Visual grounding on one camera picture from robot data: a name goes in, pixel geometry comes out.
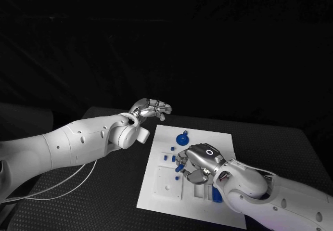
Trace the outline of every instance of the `gray textured surface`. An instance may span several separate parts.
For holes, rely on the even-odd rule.
[[[94,107],[84,118],[122,112],[124,110]],[[240,230],[136,208],[158,124],[231,133],[241,162],[333,195],[329,174],[302,130],[168,115],[165,122],[149,118],[143,124],[150,130],[148,143],[143,145],[136,142],[127,150],[119,150],[100,159],[90,179],[71,194],[51,201],[19,202],[9,230]],[[54,186],[78,168],[61,168],[45,173],[32,192]],[[93,163],[64,185],[44,193],[39,198],[50,198],[70,191],[84,180],[91,168]],[[250,217],[247,226],[253,231],[267,230]]]

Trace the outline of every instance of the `dark background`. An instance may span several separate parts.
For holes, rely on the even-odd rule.
[[[174,114],[300,128],[331,171],[332,1],[0,1],[0,101],[50,108],[148,97]]]

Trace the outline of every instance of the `black table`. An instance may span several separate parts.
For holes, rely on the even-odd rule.
[[[112,116],[124,110],[93,107],[84,118]],[[166,115],[166,121],[149,118],[143,127],[150,131],[146,144],[139,142],[97,161],[83,186],[51,201],[22,200],[11,221],[11,231],[104,231],[104,230],[243,230],[199,220],[136,208],[145,178],[156,125],[210,130],[233,134],[238,160],[276,172],[282,177],[313,186],[333,195],[333,182],[308,137],[296,128],[274,127],[214,119]],[[60,187],[37,196],[51,198],[67,193],[86,179],[94,163]],[[80,167],[45,173],[32,193],[52,187]],[[247,217],[248,230],[267,230]]]

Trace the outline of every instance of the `white board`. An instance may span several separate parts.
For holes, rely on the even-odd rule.
[[[176,137],[185,130],[189,144],[181,146]],[[231,134],[158,125],[137,208],[247,229],[244,215],[212,201],[212,177],[205,185],[194,185],[175,171],[174,155],[199,143],[211,144],[227,160],[235,158]]]

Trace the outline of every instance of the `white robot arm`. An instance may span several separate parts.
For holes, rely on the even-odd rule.
[[[152,116],[163,121],[171,112],[169,104],[143,98],[129,113],[83,119],[48,134],[0,142],[0,203],[39,174],[93,162],[136,140],[146,143],[149,131],[140,124]]]
[[[184,168],[188,160],[198,170]],[[178,155],[178,170],[195,184],[214,177],[224,202],[274,231],[332,231],[333,198],[293,180],[238,160],[227,161],[210,144],[192,145]]]

